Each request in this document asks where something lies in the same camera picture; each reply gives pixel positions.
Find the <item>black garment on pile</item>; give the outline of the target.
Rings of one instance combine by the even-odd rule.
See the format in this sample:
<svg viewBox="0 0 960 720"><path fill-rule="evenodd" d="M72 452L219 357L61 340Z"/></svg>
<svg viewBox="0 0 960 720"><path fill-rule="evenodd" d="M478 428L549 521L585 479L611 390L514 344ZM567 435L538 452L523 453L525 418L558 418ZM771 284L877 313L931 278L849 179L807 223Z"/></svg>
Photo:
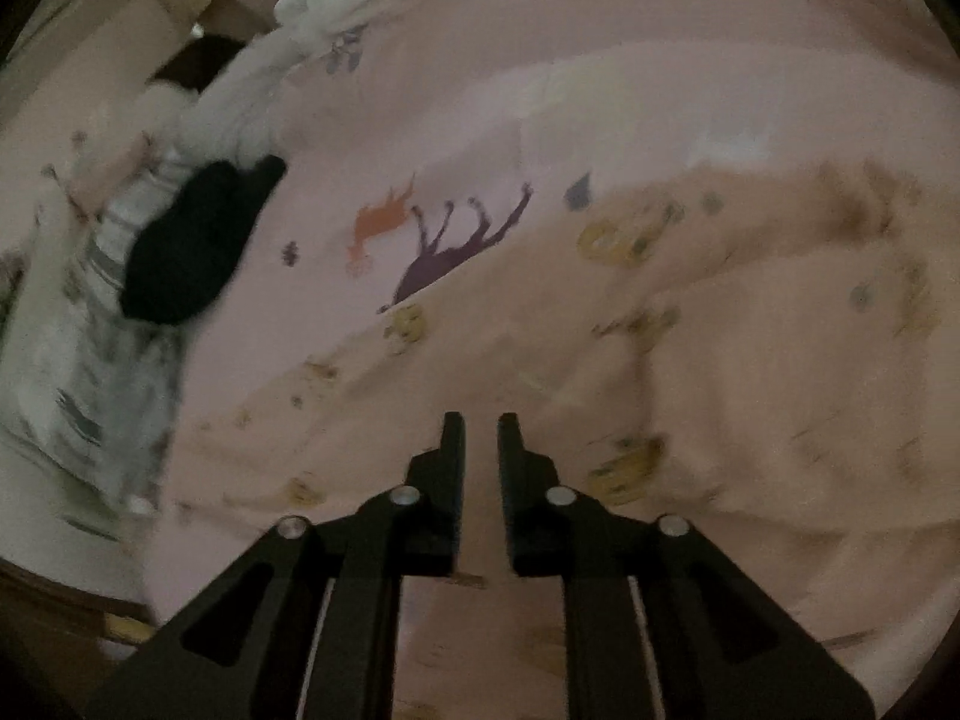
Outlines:
<svg viewBox="0 0 960 720"><path fill-rule="evenodd" d="M285 161L270 154L251 169L217 161L190 177L130 249L122 316L176 327L203 314L233 278L285 174Z"/></svg>

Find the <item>peach bear print garment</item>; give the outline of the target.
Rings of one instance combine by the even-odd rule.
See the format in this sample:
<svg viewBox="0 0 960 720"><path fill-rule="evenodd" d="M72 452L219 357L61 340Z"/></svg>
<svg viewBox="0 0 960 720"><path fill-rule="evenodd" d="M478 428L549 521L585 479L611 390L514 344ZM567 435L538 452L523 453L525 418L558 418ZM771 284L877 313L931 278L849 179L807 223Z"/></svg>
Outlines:
<svg viewBox="0 0 960 720"><path fill-rule="evenodd" d="M958 608L958 199L866 161L695 169L456 262L449 208L391 304L257 361L208 333L149 580L163 614L270 520L350 512L467 420L460 572L418 580L404 718L556 718L560 592L512 577L496 420L609 511L693 520L875 706Z"/></svg>

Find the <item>pink animal print bed sheet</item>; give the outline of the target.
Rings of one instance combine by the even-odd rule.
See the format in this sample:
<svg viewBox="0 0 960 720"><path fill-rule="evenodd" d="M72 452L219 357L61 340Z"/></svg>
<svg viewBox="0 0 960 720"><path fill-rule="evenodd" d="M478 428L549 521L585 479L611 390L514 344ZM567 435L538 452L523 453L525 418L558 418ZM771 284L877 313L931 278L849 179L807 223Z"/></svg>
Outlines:
<svg viewBox="0 0 960 720"><path fill-rule="evenodd" d="M581 211L695 169L872 161L958 199L957 59L895 0L410 0L358 45L281 82L290 169L192 349L153 543L208 333L257 361L352 337L449 208L439 243L463 262L526 203ZM151 548L166 619L217 574L163 614Z"/></svg>

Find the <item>plaid grey white garment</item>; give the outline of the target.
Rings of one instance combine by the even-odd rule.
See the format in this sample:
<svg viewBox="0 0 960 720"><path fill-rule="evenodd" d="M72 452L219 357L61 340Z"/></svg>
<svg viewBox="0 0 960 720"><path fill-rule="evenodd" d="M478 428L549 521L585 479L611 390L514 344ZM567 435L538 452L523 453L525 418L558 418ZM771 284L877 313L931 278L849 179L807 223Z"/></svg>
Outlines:
<svg viewBox="0 0 960 720"><path fill-rule="evenodd" d="M3 427L119 511L155 499L185 351L181 330L124 317L125 267L194 171L165 149L89 224L45 199L3 333Z"/></svg>

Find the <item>grey white light garment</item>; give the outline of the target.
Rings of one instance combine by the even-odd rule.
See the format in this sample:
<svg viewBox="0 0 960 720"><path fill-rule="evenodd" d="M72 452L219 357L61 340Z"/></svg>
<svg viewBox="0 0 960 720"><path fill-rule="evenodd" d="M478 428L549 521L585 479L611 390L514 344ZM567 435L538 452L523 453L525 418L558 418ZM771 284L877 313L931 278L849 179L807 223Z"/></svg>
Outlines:
<svg viewBox="0 0 960 720"><path fill-rule="evenodd" d="M302 59L286 29L250 43L221 34L192 39L149 77L189 98L174 125L176 149L195 164L228 161L238 169L267 158L275 151L275 98Z"/></svg>

